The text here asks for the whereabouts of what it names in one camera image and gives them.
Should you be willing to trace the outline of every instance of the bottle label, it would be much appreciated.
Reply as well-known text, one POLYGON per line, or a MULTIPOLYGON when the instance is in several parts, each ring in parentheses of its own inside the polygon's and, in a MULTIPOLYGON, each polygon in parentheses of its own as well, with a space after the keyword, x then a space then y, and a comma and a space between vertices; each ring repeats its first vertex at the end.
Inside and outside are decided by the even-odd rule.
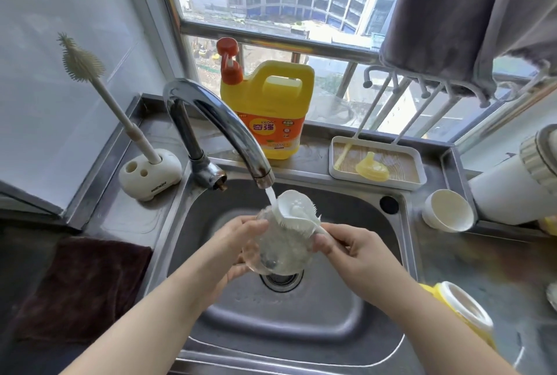
POLYGON ((296 150, 305 118, 273 118, 236 112, 263 150, 296 150))

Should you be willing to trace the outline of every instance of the forearm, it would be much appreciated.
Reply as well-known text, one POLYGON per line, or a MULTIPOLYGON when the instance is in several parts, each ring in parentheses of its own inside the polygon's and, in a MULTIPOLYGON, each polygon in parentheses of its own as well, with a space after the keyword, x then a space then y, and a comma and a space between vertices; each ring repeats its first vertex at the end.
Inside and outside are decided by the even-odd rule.
POLYGON ((200 313, 184 282, 188 270, 180 267, 62 373, 166 374, 200 313))
POLYGON ((407 287, 407 299, 390 315, 414 347, 429 375, 516 375, 444 304, 417 283, 407 287))

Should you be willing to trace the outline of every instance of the stainless steel countertop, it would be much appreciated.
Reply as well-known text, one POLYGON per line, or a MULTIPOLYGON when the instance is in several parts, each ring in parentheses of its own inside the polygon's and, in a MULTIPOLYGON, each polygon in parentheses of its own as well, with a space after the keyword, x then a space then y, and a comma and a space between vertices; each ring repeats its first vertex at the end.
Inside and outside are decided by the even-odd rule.
MULTIPOLYGON (((239 155, 231 150, 228 141, 211 123, 192 119, 192 124, 209 156, 240 161, 239 155)), ((185 148, 166 114, 150 115, 141 128, 155 148, 168 149, 183 163, 188 161, 185 148)), ((330 178, 329 143, 327 139, 303 136, 301 148, 294 157, 271 164, 321 174, 326 183, 330 178)), ((138 154, 131 145, 122 163, 138 154)), ((427 156, 422 158, 428 182, 421 189, 405 194, 416 233, 414 248, 419 280, 430 285, 448 280, 469 292, 491 315, 495 323, 495 342, 507 361, 513 363, 521 349, 519 343, 524 345, 518 365, 522 374, 555 373, 542 355, 538 329, 543 325, 554 325, 557 329, 557 313, 545 299, 545 287, 557 279, 557 242, 550 239, 521 242, 471 233, 453 235, 429 228, 419 215, 421 204, 431 192, 446 188, 446 181, 439 161, 427 156)), ((153 247, 163 230, 176 191, 171 188, 151 202, 139 203, 126 196, 113 178, 85 233, 153 247)), ((388 372, 422 373, 423 370, 415 366, 414 353, 409 348, 402 351, 408 355, 405 359, 408 365, 390 367, 388 372)))

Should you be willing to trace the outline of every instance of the faucet spout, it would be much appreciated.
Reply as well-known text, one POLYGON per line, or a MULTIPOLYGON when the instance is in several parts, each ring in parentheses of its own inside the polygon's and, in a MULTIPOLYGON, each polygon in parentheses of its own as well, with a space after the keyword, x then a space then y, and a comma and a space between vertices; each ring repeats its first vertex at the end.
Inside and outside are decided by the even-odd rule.
POLYGON ((257 186, 266 189, 275 182, 275 175, 261 146, 242 120, 213 92, 185 78, 167 83, 163 90, 164 104, 191 160, 191 171, 206 188, 223 189, 226 173, 213 164, 199 146, 188 119, 188 104, 203 114, 228 139, 240 154, 257 186))

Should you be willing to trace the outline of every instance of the stainless steel sink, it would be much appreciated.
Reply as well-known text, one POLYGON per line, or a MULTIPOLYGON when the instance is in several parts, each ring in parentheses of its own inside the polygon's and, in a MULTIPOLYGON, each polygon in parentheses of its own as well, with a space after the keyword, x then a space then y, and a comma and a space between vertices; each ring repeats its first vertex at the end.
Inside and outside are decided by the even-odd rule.
MULTIPOLYGON (((155 248, 158 259, 148 291, 227 221, 268 205, 265 192, 245 170, 221 161, 228 173, 225 192, 201 189, 190 179, 182 183, 171 209, 175 215, 168 218, 174 222, 155 248)), ((376 231, 416 276, 402 194, 289 170, 276 170, 276 177, 277 195, 296 189, 314 201, 322 220, 376 231), (380 209, 385 195, 397 200, 398 213, 380 209)), ((199 318, 173 370, 195 372, 205 365, 206 372, 206 365, 225 365, 240 371, 358 373, 387 361, 402 342, 398 327, 353 294, 318 253, 302 273, 290 277, 249 273, 233 281, 199 318)))

